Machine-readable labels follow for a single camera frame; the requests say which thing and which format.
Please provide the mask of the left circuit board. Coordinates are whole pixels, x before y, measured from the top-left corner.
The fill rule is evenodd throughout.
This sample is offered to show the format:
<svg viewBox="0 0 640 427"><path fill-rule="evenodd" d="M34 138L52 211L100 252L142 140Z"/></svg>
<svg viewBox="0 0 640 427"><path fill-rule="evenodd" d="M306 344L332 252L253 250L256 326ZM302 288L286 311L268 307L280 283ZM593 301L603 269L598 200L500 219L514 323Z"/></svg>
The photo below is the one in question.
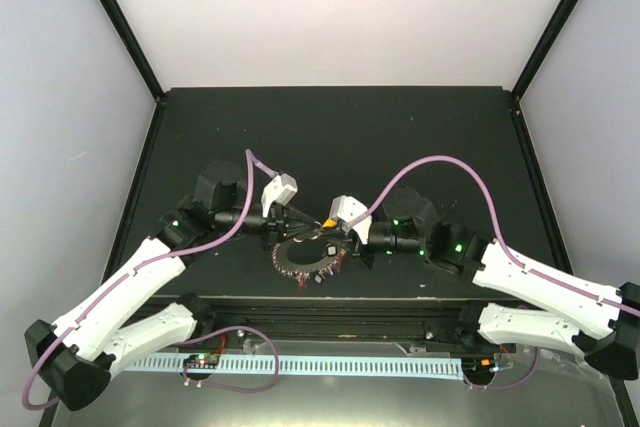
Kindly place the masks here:
<svg viewBox="0 0 640 427"><path fill-rule="evenodd" d="M183 366L187 369L214 369L220 360L218 353L199 353L186 357Z"/></svg>

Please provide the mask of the keyring with coloured keys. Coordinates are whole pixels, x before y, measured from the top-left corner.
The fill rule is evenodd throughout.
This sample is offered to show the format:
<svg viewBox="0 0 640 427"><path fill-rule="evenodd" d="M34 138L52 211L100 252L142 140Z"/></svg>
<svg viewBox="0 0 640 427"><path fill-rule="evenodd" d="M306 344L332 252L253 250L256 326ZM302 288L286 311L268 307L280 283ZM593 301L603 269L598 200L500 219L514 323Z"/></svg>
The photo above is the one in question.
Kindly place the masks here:
<svg viewBox="0 0 640 427"><path fill-rule="evenodd" d="M271 251L274 268L284 277L293 279L300 289L304 289L309 280L323 283L341 270L347 254L329 244L328 236L320 233L316 240L280 242Z"/></svg>

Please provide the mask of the right circuit board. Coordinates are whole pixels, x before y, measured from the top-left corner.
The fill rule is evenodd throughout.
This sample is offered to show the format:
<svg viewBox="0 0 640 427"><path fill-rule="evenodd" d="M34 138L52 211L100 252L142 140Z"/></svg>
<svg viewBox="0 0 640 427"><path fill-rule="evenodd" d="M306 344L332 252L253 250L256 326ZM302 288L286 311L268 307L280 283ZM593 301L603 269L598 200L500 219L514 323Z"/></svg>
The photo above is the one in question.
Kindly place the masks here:
<svg viewBox="0 0 640 427"><path fill-rule="evenodd" d="M497 372L511 368L515 362L515 351L501 344L497 352L461 358L463 373L469 378L492 378Z"/></svg>

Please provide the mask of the black aluminium front rail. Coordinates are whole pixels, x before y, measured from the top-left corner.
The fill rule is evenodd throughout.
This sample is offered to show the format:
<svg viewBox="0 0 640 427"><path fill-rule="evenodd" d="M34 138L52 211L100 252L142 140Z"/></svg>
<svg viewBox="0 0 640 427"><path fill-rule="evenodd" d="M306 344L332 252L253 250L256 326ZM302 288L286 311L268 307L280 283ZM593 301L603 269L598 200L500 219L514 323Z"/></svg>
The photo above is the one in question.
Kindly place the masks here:
<svg viewBox="0 0 640 427"><path fill-rule="evenodd" d="M482 299L205 297L211 331L252 327L273 340L399 342L459 349Z"/></svg>

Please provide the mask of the right black frame post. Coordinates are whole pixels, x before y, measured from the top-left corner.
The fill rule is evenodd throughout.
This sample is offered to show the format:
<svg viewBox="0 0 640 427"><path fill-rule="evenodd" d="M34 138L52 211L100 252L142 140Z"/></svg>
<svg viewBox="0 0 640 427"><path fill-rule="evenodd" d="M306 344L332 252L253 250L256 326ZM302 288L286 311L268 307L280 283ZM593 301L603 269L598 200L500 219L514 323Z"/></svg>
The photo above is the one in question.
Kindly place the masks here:
<svg viewBox="0 0 640 427"><path fill-rule="evenodd" d="M541 36L511 89L511 95L515 100L521 101L523 99L579 1L580 0L558 1Z"/></svg>

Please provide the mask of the left black frame post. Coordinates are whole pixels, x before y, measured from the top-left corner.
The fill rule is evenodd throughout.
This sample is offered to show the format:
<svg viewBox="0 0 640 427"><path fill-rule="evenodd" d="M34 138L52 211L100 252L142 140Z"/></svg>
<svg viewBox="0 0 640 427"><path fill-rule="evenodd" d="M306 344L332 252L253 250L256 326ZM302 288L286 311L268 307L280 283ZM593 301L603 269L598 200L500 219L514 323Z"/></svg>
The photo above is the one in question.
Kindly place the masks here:
<svg viewBox="0 0 640 427"><path fill-rule="evenodd" d="M131 28L131 25L118 0L98 1L109 18L111 25L118 34L152 98L156 102L160 101L164 97L165 91L153 71L153 68L148 61L133 29Z"/></svg>

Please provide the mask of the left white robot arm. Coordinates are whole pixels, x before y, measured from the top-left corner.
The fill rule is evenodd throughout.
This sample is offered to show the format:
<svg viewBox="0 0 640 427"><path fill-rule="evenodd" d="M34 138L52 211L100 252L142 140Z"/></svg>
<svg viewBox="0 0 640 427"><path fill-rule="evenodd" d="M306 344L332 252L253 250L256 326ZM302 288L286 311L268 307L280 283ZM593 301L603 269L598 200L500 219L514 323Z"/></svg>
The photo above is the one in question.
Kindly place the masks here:
<svg viewBox="0 0 640 427"><path fill-rule="evenodd" d="M23 407L39 408L30 399L36 379L51 389L55 402L77 411L137 360L186 341L207 344L214 335L215 316L195 294L141 321L129 320L198 255L233 236L253 232L272 245L311 226L310 218L289 205L297 192L292 176L267 167L251 152L244 169L228 162L210 164L193 193L161 219L108 280L54 321L38 319L26 329L31 372L22 392Z"/></svg>

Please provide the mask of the black work mat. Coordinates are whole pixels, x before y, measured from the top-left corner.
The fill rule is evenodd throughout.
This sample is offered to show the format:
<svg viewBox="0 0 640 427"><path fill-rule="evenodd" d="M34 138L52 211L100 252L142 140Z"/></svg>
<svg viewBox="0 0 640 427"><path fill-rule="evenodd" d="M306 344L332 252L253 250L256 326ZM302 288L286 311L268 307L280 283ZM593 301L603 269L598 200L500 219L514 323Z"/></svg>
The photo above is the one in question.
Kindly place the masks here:
<svg viewBox="0 0 640 427"><path fill-rule="evenodd" d="M341 194L371 204L419 158L456 157L459 166L425 165L403 182L446 220L488 237L485 183L510 248L569 266L523 118L499 87L174 88L158 107L108 271L193 191L210 163L243 165L246 150L291 174L299 186L294 205L318 220Z"/></svg>

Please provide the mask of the circuit board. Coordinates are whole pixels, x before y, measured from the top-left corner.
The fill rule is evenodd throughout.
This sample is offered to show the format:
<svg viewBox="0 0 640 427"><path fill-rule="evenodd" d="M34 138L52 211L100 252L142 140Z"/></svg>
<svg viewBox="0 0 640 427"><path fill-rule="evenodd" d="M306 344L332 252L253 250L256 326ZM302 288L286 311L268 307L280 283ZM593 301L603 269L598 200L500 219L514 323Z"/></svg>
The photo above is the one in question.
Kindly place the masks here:
<svg viewBox="0 0 640 427"><path fill-rule="evenodd" d="M469 378L492 378L497 372L511 368L515 362L515 351L501 344L497 352L461 358L463 373Z"/></svg>
<svg viewBox="0 0 640 427"><path fill-rule="evenodd" d="M183 366L187 369L214 369L220 360L218 353L199 353L186 357Z"/></svg>

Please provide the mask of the black frame post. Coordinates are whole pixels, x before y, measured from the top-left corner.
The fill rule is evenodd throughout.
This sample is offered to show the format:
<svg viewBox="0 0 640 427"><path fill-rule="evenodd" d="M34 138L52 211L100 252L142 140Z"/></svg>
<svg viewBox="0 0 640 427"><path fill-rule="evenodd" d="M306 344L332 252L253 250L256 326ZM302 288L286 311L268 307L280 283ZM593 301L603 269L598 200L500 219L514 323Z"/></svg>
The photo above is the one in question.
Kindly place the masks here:
<svg viewBox="0 0 640 427"><path fill-rule="evenodd" d="M511 89L511 95L515 100L521 101L523 99L579 1L580 0L558 1L541 36Z"/></svg>
<svg viewBox="0 0 640 427"><path fill-rule="evenodd" d="M131 28L131 25L118 0L98 1L109 18L111 25L118 34L152 98L156 102L160 101L164 97L165 91L153 71L153 68L148 61L133 29Z"/></svg>

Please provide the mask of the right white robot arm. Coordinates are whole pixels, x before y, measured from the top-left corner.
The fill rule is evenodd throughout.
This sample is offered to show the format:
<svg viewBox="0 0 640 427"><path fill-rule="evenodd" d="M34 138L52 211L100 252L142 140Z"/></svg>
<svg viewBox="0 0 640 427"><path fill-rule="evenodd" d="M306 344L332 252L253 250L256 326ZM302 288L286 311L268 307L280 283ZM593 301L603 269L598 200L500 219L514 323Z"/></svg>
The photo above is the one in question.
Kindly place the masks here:
<svg viewBox="0 0 640 427"><path fill-rule="evenodd" d="M343 233L363 255L416 254L461 281L533 306L529 313L491 302L467 308L454 326L461 347L529 344L572 354L606 376L638 379L637 284L599 284L505 251L497 240L443 221L433 203L410 188L391 191L381 220L365 210L353 197L337 197L321 231Z"/></svg>

